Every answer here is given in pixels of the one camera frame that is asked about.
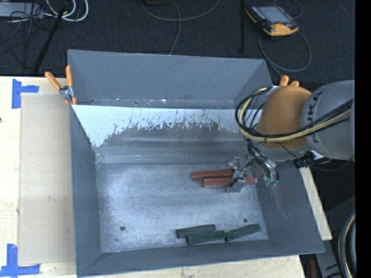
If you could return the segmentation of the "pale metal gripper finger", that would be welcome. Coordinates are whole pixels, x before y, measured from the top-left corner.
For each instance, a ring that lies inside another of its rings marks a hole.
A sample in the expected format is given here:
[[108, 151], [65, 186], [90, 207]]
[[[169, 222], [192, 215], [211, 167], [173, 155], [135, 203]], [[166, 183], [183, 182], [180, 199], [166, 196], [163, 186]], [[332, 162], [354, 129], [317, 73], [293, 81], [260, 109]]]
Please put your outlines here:
[[234, 178], [226, 187], [227, 192], [240, 192], [246, 185], [246, 180], [243, 177]]
[[244, 172], [246, 169], [247, 159], [245, 158], [233, 158], [232, 161], [228, 163], [228, 166], [235, 171]]

